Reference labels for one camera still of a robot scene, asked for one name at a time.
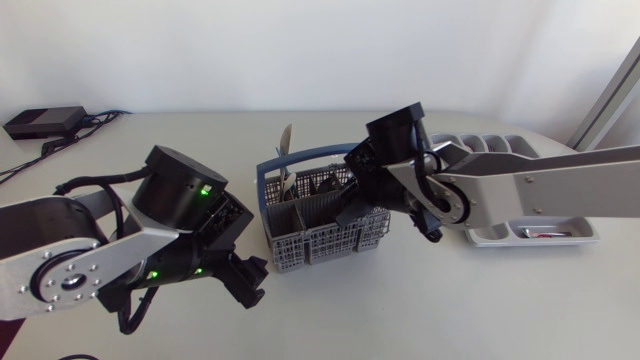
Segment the black router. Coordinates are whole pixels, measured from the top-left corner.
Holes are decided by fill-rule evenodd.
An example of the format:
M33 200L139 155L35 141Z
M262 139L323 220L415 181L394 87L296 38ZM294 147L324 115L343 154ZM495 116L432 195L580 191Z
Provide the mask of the black router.
M3 127L14 140L41 139L49 136L71 137L82 127L87 112L82 106L29 109Z

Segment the black cable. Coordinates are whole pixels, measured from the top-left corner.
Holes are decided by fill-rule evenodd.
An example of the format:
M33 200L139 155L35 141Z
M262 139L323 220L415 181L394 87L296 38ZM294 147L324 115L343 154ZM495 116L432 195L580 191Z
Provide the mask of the black cable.
M87 354L75 354L75 355L65 356L63 358L60 358L59 360L100 360L100 359L98 359L95 356L91 356Z
M9 181L9 179L13 178L14 176L16 176L17 174L19 174L20 172L30 168L31 166L39 163L40 161L48 158L49 156L62 151L66 148L68 148L69 146L88 138L89 136L93 135L96 131L98 131L98 129L100 129L102 126L110 123L111 121L115 120L118 116L122 115L122 114L127 114L128 112L126 111L121 111L121 110L117 110L117 111L107 111L98 115L88 115L85 119L88 119L86 124L91 124L91 126L93 126L93 128L88 131L87 133L83 134L83 135L76 135L73 138L69 138L68 140L65 141L65 143L67 143L66 145L60 146L60 147L56 147L53 148L53 150L48 150L48 151L44 151L43 149L43 153L40 155L40 157L37 157L31 161L28 161L24 164L21 165L17 165L12 167L11 169L8 170L4 170L2 172L0 172L0 176L3 175L8 175L2 179L0 179L0 185L4 184L5 182ZM106 118L104 120L99 120L97 119L99 116L104 116L106 115Z
M149 309L149 305L151 305L151 300L156 295L158 291L158 287L150 287L144 294L144 297L140 298L140 305L136 309L136 312L130 318L131 315L131 299L127 300L127 303L124 307L118 310L118 324L120 325L120 332L125 335L133 334L138 326L142 323L142 319L144 319L147 310Z
M113 212L116 216L116 239L122 239L124 237L124 220L122 217L122 203L118 199L118 195L113 191L113 188L107 184L100 185L104 191L109 195L111 199L111 205L113 206Z
M416 133L416 147L417 147L417 152L416 152L415 161L414 161L415 163L414 168L416 173L416 180L418 182L418 186L420 187L420 191L427 198L427 200L429 200L438 209L444 212L448 212L451 208L449 203L446 202L445 200L438 199L435 192L433 191L433 189L431 189L431 186L429 186L429 183L427 183L427 180L426 180L427 173L424 168L425 149L424 149L424 143L422 142L422 136L420 135L419 121L414 122L414 129ZM439 171L438 169L441 170L442 164L441 164L440 156L438 156L435 152L431 150L428 150L428 151L430 155L432 156L435 155L436 157L436 162L437 162L436 172Z
M440 155L438 155L438 153L433 150L424 150L424 152L425 154L433 156L434 160L436 161L436 174L442 171L442 159L440 158Z
M106 175L106 176L80 176L75 179L71 179L64 184L56 186L56 192L53 195L64 195L75 188L89 185L111 185L121 184L125 182L132 182L140 180L151 174L151 170L148 167L143 167L140 170L136 170L126 174L120 175Z

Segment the gray plastic basket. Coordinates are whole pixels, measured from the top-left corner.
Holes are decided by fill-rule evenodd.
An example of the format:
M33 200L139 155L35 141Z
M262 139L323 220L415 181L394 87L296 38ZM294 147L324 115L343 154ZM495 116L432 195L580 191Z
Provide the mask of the gray plastic basket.
M273 262L279 272L288 272L305 263L340 258L353 251L374 249L389 232L391 214L375 208L346 226L335 223L340 191L316 194L318 186L334 177L344 185L351 173L345 164L296 172L295 198L279 202L280 177L265 179L264 174L301 161L345 153L357 144L344 144L306 150L258 165L258 202Z

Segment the basket handle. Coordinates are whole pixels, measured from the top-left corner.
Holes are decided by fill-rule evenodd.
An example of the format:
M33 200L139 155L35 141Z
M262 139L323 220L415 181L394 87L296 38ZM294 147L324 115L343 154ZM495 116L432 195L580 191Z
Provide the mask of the basket handle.
M355 148L357 145L358 143L323 146L319 148L298 151L258 164L258 166L256 166L256 170L258 172L258 207L260 208L260 212L262 213L267 207L265 189L266 173L286 167L288 165L315 158L329 155L346 154L349 151L353 150L353 148Z

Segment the table surface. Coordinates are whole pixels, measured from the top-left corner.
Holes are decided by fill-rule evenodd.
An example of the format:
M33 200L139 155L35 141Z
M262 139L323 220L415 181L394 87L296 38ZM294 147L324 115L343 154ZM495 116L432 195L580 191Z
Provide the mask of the table surface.
M291 152L359 142L377 112L137 114L124 116L0 186L0 204L50 194L80 175L140 168L155 144L218 171L256 218L237 241L243 258L269 258L256 197L255 166L293 123ZM542 156L560 144L497 122L428 113L430 134L526 136ZM0 134L0 169L39 154L43 140ZM137 188L137 183L123 187ZM136 333L119 333L99 302L28 319L7 359L619 359L638 358L638 219L592 219L593 245L475 248L444 229L427 241L408 216L372 251L279 274L245 310L216 279L163 286Z

